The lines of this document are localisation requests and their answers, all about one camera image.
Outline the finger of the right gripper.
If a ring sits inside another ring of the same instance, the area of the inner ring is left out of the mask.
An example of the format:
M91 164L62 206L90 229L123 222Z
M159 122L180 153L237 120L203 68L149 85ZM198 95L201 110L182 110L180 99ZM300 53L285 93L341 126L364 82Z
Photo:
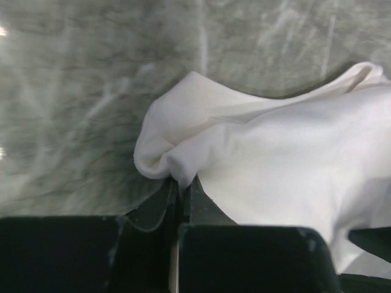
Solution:
M390 227L351 230L348 239L361 249L390 263Z

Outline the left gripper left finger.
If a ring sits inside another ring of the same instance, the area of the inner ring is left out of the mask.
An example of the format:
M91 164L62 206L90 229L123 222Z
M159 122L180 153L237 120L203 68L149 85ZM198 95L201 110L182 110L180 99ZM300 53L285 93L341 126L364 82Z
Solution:
M177 184L125 215L1 219L2 292L167 292Z

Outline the white printed t shirt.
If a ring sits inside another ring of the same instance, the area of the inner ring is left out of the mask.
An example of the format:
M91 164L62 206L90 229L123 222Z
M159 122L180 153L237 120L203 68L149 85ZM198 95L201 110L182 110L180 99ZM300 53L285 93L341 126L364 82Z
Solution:
M379 65L357 63L288 99L189 73L149 107L134 163L181 189L198 178L236 223L317 230L340 273L390 277L348 240L354 228L390 225L390 81Z

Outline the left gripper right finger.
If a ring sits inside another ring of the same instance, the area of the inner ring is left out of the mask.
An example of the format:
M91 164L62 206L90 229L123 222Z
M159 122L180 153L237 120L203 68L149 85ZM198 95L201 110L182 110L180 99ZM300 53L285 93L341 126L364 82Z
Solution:
M340 292L329 249L313 229L238 225L199 179L184 191L178 292Z

